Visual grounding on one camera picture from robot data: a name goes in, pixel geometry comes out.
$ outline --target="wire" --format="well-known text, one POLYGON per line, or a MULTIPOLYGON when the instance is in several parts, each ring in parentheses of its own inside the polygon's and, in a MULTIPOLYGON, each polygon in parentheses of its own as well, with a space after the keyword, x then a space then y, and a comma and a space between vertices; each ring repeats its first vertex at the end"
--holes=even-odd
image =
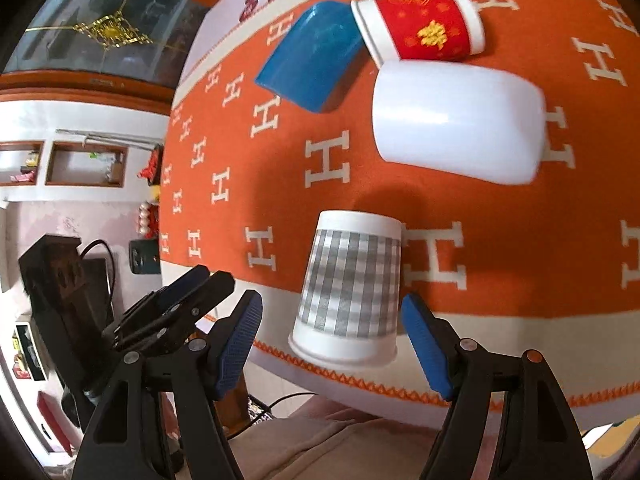
POLYGON ((285 395, 284 397, 280 397, 278 400, 274 400, 269 406, 266 407, 266 409, 262 410, 258 415, 256 415, 254 417, 254 420, 249 422, 244 428, 242 428, 241 430, 238 430, 235 433, 229 435, 226 439, 227 440, 231 440, 232 438, 235 438, 236 436, 238 436, 240 433, 244 433, 246 430, 248 430, 250 427, 252 427, 252 425, 254 425, 260 418, 262 418, 266 413, 270 412, 271 409, 276 404, 279 404, 283 400, 287 400, 287 399, 290 399, 291 397, 297 397, 297 396, 300 396, 300 395, 317 395, 317 394, 312 393, 312 392, 298 392, 296 394, 289 394, 289 395, 285 395))
POLYGON ((107 245, 107 242, 105 242, 104 240, 101 240, 101 239, 94 240, 82 250, 82 252, 80 253, 80 258, 84 259, 86 254, 91 249, 93 249, 95 246, 98 246, 98 245, 104 245, 104 247, 107 249, 107 252, 109 253, 109 259, 111 260, 111 286, 109 290, 109 299, 107 300, 107 305, 106 305, 107 310, 110 310, 112 309, 111 301, 113 300, 113 291, 116 288, 116 262, 110 247, 107 245))

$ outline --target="yellow floral emblem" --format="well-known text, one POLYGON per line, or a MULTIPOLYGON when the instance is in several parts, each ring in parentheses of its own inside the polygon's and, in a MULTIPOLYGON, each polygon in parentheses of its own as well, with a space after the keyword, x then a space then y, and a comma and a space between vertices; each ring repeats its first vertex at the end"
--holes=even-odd
POLYGON ((420 44, 427 46, 437 45, 438 50, 442 50, 442 47, 447 43, 448 39, 444 25, 436 22, 436 20, 431 20, 429 25, 421 28, 418 31, 418 38, 422 38, 420 44))

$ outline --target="red cup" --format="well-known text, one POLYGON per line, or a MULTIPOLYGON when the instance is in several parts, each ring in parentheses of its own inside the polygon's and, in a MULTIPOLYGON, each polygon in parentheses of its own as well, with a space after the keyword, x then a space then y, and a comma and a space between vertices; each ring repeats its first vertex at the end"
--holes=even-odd
POLYGON ((351 10, 378 68, 389 60, 452 60, 484 50, 471 0, 353 0, 351 10))

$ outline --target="orange tablecloth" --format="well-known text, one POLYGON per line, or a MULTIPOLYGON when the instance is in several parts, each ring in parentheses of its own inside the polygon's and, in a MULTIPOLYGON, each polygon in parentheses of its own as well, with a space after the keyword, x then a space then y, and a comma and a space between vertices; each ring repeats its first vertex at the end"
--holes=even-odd
POLYGON ((319 212, 392 216, 406 225, 401 295, 418 290, 490 350, 542 350, 584 427, 640 412, 640 38, 616 1, 473 0, 488 44, 465 62, 516 73, 546 97, 544 162, 517 187, 384 162, 371 60, 330 114, 256 86, 279 37, 317 1, 270 1, 183 78, 164 156, 164 279, 199 263, 230 271, 238 289, 263 294, 260 364, 385 416, 428 406, 437 418, 442 401, 405 336, 393 365, 352 376, 287 345, 319 212))

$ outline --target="gray checkered cup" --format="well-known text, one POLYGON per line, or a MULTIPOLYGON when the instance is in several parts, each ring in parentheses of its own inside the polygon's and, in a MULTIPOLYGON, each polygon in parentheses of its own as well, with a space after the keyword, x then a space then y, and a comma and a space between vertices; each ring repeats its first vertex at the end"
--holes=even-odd
POLYGON ((333 370, 396 357, 402 224, 357 211, 322 211, 300 308, 289 335, 304 360, 333 370))

